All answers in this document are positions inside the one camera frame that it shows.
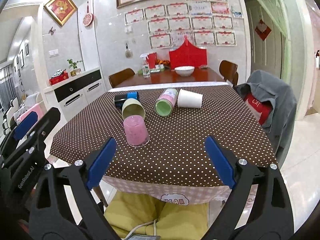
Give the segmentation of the white double light switch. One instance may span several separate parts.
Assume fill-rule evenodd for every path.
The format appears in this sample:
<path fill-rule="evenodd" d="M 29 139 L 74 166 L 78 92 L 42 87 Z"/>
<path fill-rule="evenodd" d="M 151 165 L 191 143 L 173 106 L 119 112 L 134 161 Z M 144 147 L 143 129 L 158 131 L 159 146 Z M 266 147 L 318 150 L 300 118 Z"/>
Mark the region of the white double light switch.
<path fill-rule="evenodd" d="M 48 53 L 49 53 L 49 57 L 55 57 L 59 55 L 59 50 L 58 49 L 50 50 L 48 51 Z"/>

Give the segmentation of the clear spray bottle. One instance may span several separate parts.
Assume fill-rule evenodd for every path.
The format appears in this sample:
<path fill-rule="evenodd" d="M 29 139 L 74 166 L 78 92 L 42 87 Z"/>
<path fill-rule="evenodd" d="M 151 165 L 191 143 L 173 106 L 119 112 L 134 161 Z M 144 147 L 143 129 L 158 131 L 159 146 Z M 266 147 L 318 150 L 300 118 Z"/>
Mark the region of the clear spray bottle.
<path fill-rule="evenodd" d="M 148 53 L 144 53 L 140 55 L 140 61 L 142 65 L 142 73 L 144 78 L 149 78 L 150 74 L 150 67 L 148 63 Z"/>

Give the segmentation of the black can blue band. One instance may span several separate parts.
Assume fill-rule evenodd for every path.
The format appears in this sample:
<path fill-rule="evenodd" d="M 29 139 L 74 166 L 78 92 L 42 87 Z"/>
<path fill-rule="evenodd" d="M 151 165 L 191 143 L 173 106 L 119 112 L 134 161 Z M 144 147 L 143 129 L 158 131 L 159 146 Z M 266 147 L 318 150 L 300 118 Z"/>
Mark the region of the black can blue band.
<path fill-rule="evenodd" d="M 139 93 L 138 92 L 128 92 L 126 94 L 115 95 L 113 98 L 114 106 L 117 109 L 122 109 L 123 104 L 127 99 L 136 99 L 136 100 L 140 101 Z"/>

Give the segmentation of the pale green cup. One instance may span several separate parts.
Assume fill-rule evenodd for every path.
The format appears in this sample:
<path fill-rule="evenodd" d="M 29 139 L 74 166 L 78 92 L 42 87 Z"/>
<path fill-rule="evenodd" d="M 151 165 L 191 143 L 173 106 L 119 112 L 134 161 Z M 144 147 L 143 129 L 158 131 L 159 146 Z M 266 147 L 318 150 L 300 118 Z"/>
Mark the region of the pale green cup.
<path fill-rule="evenodd" d="M 133 98 L 129 98 L 125 100 L 122 106 L 121 113 L 122 113 L 123 120 L 132 115 L 139 115 L 143 119 L 145 118 L 144 107 L 137 99 L 133 99 Z"/>

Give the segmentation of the white sideboard cabinet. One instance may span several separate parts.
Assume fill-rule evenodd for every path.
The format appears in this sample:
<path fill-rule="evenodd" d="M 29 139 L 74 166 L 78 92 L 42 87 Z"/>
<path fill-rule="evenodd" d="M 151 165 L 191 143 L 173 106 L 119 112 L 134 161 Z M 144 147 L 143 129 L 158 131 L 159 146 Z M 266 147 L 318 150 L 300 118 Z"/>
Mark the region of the white sideboard cabinet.
<path fill-rule="evenodd" d="M 48 108 L 56 107 L 66 121 L 70 121 L 90 103 L 106 92 L 99 68 L 70 77 L 44 89 Z"/>

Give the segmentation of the hanging brush on wall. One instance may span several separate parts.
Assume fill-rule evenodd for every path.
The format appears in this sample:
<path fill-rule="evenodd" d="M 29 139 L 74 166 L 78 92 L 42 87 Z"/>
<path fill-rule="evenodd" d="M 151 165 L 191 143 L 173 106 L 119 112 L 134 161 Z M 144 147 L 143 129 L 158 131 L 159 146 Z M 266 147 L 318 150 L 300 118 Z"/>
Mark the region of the hanging brush on wall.
<path fill-rule="evenodd" d="M 131 49 L 129 49 L 129 46 L 128 46 L 128 44 L 126 43 L 125 44 L 125 57 L 126 58 L 131 58 L 132 57 L 132 51 L 131 51 Z"/>

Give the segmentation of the pink jar green lid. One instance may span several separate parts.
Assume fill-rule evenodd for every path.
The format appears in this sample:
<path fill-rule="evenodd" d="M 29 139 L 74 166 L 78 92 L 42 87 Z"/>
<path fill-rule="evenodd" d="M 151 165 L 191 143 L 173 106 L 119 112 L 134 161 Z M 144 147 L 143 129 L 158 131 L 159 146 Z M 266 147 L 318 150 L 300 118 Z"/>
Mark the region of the pink jar green lid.
<path fill-rule="evenodd" d="M 177 97 L 177 89 L 166 89 L 155 102 L 155 112 L 161 117 L 169 116 L 176 105 Z"/>

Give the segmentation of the red diamond door decoration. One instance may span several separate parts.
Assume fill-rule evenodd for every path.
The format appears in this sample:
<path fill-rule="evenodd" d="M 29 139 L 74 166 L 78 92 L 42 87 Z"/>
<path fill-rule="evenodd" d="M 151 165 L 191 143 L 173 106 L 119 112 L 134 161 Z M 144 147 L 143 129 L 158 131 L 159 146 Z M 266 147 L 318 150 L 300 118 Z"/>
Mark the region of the red diamond door decoration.
<path fill-rule="evenodd" d="M 255 28 L 255 32 L 263 41 L 266 40 L 271 31 L 270 27 L 267 26 L 263 20 L 259 20 L 259 23 Z"/>

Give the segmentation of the pink translucent plastic cup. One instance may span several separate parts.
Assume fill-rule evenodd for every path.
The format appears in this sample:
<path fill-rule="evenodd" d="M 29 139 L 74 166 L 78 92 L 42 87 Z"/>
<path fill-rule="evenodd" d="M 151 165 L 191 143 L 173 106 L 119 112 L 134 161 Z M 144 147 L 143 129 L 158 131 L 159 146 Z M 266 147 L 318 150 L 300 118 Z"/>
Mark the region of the pink translucent plastic cup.
<path fill-rule="evenodd" d="M 127 143 L 130 146 L 142 147 L 149 142 L 150 136 L 142 116 L 128 116 L 123 121 L 123 125 Z"/>

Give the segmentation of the green lace door curtain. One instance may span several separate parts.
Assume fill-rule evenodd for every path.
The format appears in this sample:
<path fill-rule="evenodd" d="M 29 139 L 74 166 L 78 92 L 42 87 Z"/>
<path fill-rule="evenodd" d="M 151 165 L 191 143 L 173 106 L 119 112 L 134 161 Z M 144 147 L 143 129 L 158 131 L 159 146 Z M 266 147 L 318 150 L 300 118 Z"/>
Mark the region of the green lace door curtain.
<path fill-rule="evenodd" d="M 284 41 L 284 57 L 281 68 L 281 79 L 289 83 L 292 68 L 292 41 L 289 26 L 289 18 L 284 0 L 257 0 L 267 12 L 272 22 L 280 30 Z"/>

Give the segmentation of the red cat cushion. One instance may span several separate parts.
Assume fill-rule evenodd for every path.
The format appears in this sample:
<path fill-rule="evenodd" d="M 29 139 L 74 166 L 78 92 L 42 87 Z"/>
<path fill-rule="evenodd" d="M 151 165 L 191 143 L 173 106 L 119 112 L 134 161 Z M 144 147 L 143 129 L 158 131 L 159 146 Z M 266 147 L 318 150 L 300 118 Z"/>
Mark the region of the red cat cushion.
<path fill-rule="evenodd" d="M 249 107 L 259 124 L 263 125 L 272 111 L 272 105 L 268 101 L 260 102 L 252 95 L 252 93 L 248 93 L 246 95 L 245 103 Z"/>

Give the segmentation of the red box on cabinet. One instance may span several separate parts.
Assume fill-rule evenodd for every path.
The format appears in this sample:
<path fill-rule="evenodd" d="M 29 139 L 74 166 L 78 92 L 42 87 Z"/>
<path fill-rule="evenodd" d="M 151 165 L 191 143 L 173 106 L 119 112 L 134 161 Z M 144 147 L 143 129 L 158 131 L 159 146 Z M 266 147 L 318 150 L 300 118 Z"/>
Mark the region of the red box on cabinet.
<path fill-rule="evenodd" d="M 67 80 L 69 78 L 68 73 L 66 71 L 63 71 L 60 75 L 52 77 L 49 79 L 49 83 L 51 86 L 60 83 L 64 80 Z"/>

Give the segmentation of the right brown wooden chair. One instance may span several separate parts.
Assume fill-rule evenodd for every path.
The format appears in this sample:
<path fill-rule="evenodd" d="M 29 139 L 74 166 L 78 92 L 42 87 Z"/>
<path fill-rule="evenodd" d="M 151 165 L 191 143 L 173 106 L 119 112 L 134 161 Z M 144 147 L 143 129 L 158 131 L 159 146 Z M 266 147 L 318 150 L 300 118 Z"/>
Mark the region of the right brown wooden chair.
<path fill-rule="evenodd" d="M 239 74 L 237 64 L 223 60 L 220 62 L 219 72 L 224 80 L 229 81 L 233 87 L 238 84 Z"/>

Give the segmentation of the small potted green plant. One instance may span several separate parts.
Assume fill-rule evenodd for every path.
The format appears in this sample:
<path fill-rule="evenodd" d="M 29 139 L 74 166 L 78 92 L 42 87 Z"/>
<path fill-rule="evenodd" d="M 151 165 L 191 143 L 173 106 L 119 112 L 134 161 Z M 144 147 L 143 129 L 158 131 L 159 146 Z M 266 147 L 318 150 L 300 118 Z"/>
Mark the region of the small potted green plant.
<path fill-rule="evenodd" d="M 76 76 L 81 73 L 81 69 L 78 68 L 78 64 L 81 63 L 82 61 L 73 61 L 72 59 L 68 59 L 67 62 L 69 64 L 69 69 L 71 69 L 70 71 L 71 76 Z"/>

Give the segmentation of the yellow seat cushion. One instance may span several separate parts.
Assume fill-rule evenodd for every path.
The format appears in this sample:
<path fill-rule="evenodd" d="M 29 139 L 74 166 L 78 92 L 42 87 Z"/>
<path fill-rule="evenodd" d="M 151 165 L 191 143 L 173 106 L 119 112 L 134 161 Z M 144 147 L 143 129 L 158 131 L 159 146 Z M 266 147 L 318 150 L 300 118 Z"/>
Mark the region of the yellow seat cushion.
<path fill-rule="evenodd" d="M 147 194 L 118 191 L 104 217 L 120 238 L 133 234 L 161 239 L 201 239 L 208 230 L 207 203 L 177 205 Z"/>

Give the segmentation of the grey jacket on chair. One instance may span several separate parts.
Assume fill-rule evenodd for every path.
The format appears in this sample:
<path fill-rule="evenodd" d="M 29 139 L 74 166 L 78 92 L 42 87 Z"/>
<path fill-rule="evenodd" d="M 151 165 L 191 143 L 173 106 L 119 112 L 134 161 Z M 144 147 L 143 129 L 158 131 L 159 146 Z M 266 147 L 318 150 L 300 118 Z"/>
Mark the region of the grey jacket on chair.
<path fill-rule="evenodd" d="M 282 166 L 292 141 L 297 110 L 297 100 L 291 86 L 268 72 L 255 70 L 246 83 L 235 86 L 234 90 L 244 101 L 246 95 L 252 93 L 260 102 L 268 101 L 272 105 L 272 111 L 261 127 L 272 145 L 279 166 Z"/>

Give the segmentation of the red round hanging ornament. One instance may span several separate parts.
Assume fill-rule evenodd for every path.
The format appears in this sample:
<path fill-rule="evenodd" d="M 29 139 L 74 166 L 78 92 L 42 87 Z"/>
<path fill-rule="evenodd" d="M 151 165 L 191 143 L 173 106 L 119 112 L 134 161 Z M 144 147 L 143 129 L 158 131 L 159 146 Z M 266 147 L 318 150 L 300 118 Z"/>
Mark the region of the red round hanging ornament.
<path fill-rule="evenodd" d="M 94 20 L 94 15 L 90 12 L 89 10 L 89 1 L 87 1 L 87 11 L 86 11 L 86 14 L 84 15 L 84 18 L 83 18 L 83 25 L 85 27 L 88 27 L 91 25 L 91 23 L 93 22 Z"/>

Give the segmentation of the green tray with items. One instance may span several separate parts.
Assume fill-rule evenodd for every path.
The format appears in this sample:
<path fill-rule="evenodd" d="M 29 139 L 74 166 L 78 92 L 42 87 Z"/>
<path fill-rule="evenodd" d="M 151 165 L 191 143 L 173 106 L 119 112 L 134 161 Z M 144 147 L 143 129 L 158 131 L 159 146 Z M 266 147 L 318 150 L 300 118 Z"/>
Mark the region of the green tray with items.
<path fill-rule="evenodd" d="M 138 70 L 138 75 L 142 75 L 143 74 L 143 69 L 146 66 L 143 66 L 140 70 Z M 150 74 L 152 73 L 159 73 L 159 72 L 163 72 L 165 70 L 165 66 L 163 64 L 157 64 L 155 65 L 155 68 L 149 68 L 149 72 Z"/>

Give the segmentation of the brown wooden chair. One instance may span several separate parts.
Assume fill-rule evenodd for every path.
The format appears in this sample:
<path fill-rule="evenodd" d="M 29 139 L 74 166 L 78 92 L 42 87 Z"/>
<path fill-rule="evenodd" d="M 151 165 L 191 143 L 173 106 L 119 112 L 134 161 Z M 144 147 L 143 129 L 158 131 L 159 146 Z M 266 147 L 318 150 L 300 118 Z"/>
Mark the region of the brown wooden chair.
<path fill-rule="evenodd" d="M 124 87 L 132 85 L 135 72 L 131 68 L 126 68 L 122 71 L 114 73 L 108 77 L 109 83 L 112 88 Z"/>
<path fill-rule="evenodd" d="M 239 74 L 237 64 L 223 60 L 220 62 L 219 72 L 224 80 L 229 81 L 233 87 L 238 84 Z"/>

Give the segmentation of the white paper cup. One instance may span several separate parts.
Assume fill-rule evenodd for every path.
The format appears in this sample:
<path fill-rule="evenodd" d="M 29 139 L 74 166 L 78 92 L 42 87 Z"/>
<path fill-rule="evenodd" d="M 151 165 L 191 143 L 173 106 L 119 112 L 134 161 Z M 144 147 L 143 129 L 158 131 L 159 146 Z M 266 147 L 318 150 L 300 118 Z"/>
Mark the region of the white paper cup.
<path fill-rule="evenodd" d="M 180 89 L 177 103 L 180 108 L 201 108 L 202 99 L 202 94 Z"/>

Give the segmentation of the brown polka dot tablecloth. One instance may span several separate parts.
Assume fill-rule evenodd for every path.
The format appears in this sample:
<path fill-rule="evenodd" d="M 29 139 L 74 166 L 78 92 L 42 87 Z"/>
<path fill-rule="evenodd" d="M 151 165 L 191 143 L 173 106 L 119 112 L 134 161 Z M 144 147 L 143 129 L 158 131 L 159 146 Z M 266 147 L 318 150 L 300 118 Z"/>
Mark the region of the brown polka dot tablecloth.
<path fill-rule="evenodd" d="M 221 185 L 205 151 L 208 136 L 254 165 L 264 167 L 276 161 L 266 133 L 232 87 L 189 87 L 189 91 L 202 94 L 201 108 L 175 107 L 167 117 L 154 110 L 161 89 L 139 92 L 150 136 L 140 148 L 127 143 L 121 111 L 114 106 L 114 93 L 107 92 L 54 135 L 50 153 L 72 163 L 114 138 L 117 151 L 106 173 L 108 177 L 193 187 Z"/>

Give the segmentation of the gold framed red diamond picture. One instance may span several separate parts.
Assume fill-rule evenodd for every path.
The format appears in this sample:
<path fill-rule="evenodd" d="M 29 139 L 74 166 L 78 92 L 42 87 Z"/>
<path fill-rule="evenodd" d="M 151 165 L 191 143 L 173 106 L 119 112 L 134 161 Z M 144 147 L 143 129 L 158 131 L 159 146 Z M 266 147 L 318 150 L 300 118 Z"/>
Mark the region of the gold framed red diamond picture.
<path fill-rule="evenodd" d="M 63 26 L 78 8 L 72 0 L 50 0 L 44 5 L 44 9 L 57 24 Z"/>

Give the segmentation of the red gift bag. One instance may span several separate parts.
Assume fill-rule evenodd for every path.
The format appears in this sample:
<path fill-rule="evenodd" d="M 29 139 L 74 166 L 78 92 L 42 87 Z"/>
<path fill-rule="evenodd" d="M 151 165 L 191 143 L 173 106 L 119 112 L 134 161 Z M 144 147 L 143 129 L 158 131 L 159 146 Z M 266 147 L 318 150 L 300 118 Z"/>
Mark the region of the red gift bag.
<path fill-rule="evenodd" d="M 200 68 L 208 64 L 207 50 L 194 46 L 185 36 L 182 45 L 169 52 L 169 60 L 171 69 L 185 66 Z"/>

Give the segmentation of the white ceramic bowl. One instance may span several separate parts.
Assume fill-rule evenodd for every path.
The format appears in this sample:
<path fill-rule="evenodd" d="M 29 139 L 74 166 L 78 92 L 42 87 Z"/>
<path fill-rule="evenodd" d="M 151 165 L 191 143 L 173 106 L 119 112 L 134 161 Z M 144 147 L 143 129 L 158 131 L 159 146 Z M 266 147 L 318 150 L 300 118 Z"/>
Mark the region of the white ceramic bowl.
<path fill-rule="evenodd" d="M 187 77 L 191 76 L 195 70 L 195 67 L 193 66 L 181 66 L 181 67 L 176 67 L 175 72 L 182 77 Z"/>

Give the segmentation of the left brown wooden chair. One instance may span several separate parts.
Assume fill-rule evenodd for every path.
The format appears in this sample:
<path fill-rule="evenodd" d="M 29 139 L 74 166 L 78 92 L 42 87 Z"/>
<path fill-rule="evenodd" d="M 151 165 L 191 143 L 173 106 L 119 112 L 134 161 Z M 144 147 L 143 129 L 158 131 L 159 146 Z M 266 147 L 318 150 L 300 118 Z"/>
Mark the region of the left brown wooden chair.
<path fill-rule="evenodd" d="M 122 71 L 114 73 L 108 77 L 109 83 L 112 88 L 124 87 L 132 85 L 135 72 L 131 68 L 126 68 Z"/>

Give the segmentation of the sofa with pink blanket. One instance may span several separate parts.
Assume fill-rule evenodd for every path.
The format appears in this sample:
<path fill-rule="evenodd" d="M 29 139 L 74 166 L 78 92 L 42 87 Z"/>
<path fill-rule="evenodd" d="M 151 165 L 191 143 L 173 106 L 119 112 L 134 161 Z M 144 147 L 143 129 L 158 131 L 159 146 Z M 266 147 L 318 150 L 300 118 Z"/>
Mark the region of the sofa with pink blanket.
<path fill-rule="evenodd" d="M 16 125 L 19 125 L 31 112 L 37 114 L 38 120 L 47 112 L 40 93 L 27 96 L 21 105 L 18 104 L 17 98 L 11 100 L 9 109 L 3 115 L 2 128 L 4 134 L 7 134 Z"/>

